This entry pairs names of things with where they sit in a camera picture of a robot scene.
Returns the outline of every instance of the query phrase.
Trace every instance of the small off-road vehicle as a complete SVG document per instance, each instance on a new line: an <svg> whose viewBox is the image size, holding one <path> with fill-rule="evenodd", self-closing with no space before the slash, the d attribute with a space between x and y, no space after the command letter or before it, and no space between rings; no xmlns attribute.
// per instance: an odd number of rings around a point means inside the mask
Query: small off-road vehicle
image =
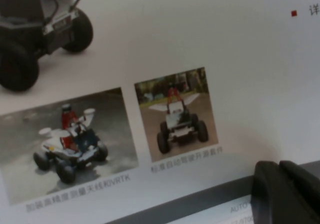
<svg viewBox="0 0 320 224"><path fill-rule="evenodd" d="M38 59L59 48L85 50L93 40L80 0L0 0L0 85L22 92L39 76Z"/></svg>
<svg viewBox="0 0 320 224"><path fill-rule="evenodd" d="M87 109L79 121L67 129L44 128L39 131L47 139L41 144L40 151L33 154L33 159L40 170L47 171L55 164L56 172L63 183L75 181L77 169L84 169L93 161L105 161L108 149L89 128L94 116L94 109ZM66 148L71 141L75 149Z"/></svg>
<svg viewBox="0 0 320 224"><path fill-rule="evenodd" d="M170 142L191 138L194 133L197 133L200 142L208 141L207 126L196 114L190 114L176 88L169 89L167 109L166 121L160 124L160 132L157 134L157 143L162 154L170 152Z"/></svg>

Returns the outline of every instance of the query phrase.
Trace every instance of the helmet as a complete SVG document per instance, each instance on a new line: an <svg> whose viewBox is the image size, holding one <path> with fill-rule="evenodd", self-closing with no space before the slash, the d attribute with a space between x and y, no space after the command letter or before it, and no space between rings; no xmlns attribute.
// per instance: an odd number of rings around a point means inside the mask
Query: helmet
<svg viewBox="0 0 320 224"><path fill-rule="evenodd" d="M71 111L71 104L62 105L62 111L64 111L64 112Z"/></svg>

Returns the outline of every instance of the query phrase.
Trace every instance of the brochure page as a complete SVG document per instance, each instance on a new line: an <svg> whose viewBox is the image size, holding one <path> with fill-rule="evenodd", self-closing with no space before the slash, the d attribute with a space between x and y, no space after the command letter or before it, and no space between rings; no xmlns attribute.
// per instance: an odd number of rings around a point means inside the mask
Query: brochure page
<svg viewBox="0 0 320 224"><path fill-rule="evenodd" d="M318 163L318 2L0 0L0 223L103 224Z"/></svg>

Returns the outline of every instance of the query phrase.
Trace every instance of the concrete ground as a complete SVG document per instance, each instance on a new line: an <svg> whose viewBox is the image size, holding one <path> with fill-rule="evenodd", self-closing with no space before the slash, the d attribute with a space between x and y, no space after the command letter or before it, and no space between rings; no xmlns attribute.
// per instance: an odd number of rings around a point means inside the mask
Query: concrete ground
<svg viewBox="0 0 320 224"><path fill-rule="evenodd" d="M96 109L92 128L108 147L107 161L78 171L73 185L62 183L55 167L50 171L40 171L32 158L43 140L38 131L44 127L60 128L60 107L63 103L0 117L0 170L11 205L138 166L122 96L105 92L68 103L72 103L78 115L84 109Z"/></svg>
<svg viewBox="0 0 320 224"><path fill-rule="evenodd" d="M190 113L198 115L199 120L203 120L206 123L206 127L209 133L209 141L201 143L197 140L196 136L188 143L177 144L171 143L171 151L167 154L162 154L157 145L156 135L160 132L160 123L165 121L166 113L162 111L152 110L147 107L140 108L143 119L144 129L148 140L149 150L152 157L152 161L163 160L172 156L180 155L189 151L197 150L206 146L214 145L218 143L217 130L215 126L214 116L212 113L212 107L210 97L208 94L200 94L191 104L188 109Z"/></svg>

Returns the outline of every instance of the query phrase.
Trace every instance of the black tire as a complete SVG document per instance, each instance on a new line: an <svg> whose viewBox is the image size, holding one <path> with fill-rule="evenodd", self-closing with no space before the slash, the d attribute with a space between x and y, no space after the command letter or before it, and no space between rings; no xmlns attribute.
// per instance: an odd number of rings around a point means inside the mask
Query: black tire
<svg viewBox="0 0 320 224"><path fill-rule="evenodd" d="M73 20L72 31L74 33L74 41L67 44L63 49L79 53L89 47L94 38L94 29L88 16L78 9L79 16Z"/></svg>
<svg viewBox="0 0 320 224"><path fill-rule="evenodd" d="M191 125L195 128L195 130L198 130L198 122L199 122L199 118L197 116L197 114L192 114L191 115Z"/></svg>
<svg viewBox="0 0 320 224"><path fill-rule="evenodd" d="M201 120L197 124L198 140L200 142L207 142L209 140L208 130L205 123Z"/></svg>
<svg viewBox="0 0 320 224"><path fill-rule="evenodd" d="M166 121L164 121L160 124L160 130L161 130L162 135L164 135L165 139L168 139L169 130L168 130L168 125L167 125Z"/></svg>
<svg viewBox="0 0 320 224"><path fill-rule="evenodd" d="M50 169L50 160L44 152L35 152L33 154L33 159L40 170Z"/></svg>
<svg viewBox="0 0 320 224"><path fill-rule="evenodd" d="M164 135L161 132L158 133L156 140L158 143L159 151L162 154L166 154L170 151L168 140L164 137Z"/></svg>
<svg viewBox="0 0 320 224"><path fill-rule="evenodd" d="M0 85L13 92L30 89L38 80L34 52L10 39L0 38Z"/></svg>
<svg viewBox="0 0 320 224"><path fill-rule="evenodd" d="M60 180L65 184L71 184L75 181L75 169L71 166L69 161L63 160L57 164L56 172Z"/></svg>
<svg viewBox="0 0 320 224"><path fill-rule="evenodd" d="M98 148L99 148L99 152L96 156L96 160L97 161L105 161L105 159L107 158L107 156L109 154L107 147L102 143L98 143Z"/></svg>

